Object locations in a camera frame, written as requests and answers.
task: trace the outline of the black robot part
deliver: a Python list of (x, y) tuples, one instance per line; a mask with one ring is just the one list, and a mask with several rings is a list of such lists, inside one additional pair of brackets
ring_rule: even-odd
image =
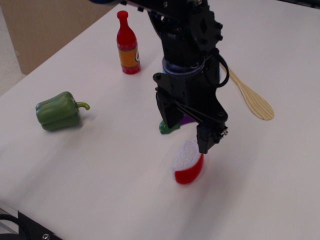
[[(91, 0), (109, 3), (110, 0)], [(206, 154), (227, 134), (228, 114), (216, 90), (229, 79), (229, 69), (216, 44), (223, 39), (222, 24), (215, 20), (207, 0), (131, 0), (139, 11), (146, 9), (161, 39), (163, 73), (156, 73), (156, 101), (168, 128), (184, 117), (198, 124), (199, 151)], [(226, 78), (220, 82), (220, 64)]]

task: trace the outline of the bottle label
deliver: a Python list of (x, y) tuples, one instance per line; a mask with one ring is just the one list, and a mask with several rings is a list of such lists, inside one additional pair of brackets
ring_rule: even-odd
[(120, 62), (123, 67), (134, 68), (140, 63), (138, 46), (124, 50), (118, 47)]

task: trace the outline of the wooden spoon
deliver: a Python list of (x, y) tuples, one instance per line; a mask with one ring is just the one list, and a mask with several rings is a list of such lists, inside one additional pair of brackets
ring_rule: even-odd
[(272, 107), (264, 100), (261, 96), (259, 96), (255, 91), (253, 91), (250, 87), (245, 85), (240, 79), (235, 75), (235, 73), (229, 67), (229, 74), (231, 80), (237, 85), (239, 88), (246, 104), (249, 109), (256, 115), (258, 118), (263, 120), (271, 120), (274, 118), (275, 113)]

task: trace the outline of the green object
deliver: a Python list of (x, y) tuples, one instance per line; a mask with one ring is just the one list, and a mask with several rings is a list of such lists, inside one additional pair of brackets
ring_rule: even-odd
[(80, 122), (80, 107), (90, 109), (88, 104), (76, 102), (72, 94), (65, 91), (37, 104), (36, 117), (45, 130), (73, 126)]
[(177, 130), (180, 128), (180, 124), (177, 123), (176, 125), (174, 125), (172, 128), (168, 128), (167, 125), (165, 124), (165, 122), (162, 120), (160, 125), (159, 125), (159, 130), (161, 134), (170, 134), (172, 133), (174, 130)]

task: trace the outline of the purple object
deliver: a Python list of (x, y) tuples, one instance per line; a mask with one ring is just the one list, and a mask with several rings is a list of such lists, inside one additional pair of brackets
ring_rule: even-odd
[(189, 117), (188, 115), (184, 115), (184, 117), (181, 119), (181, 121), (179, 122), (180, 126), (184, 125), (184, 124), (188, 124), (188, 123), (192, 123), (195, 120), (193, 120), (191, 117)]

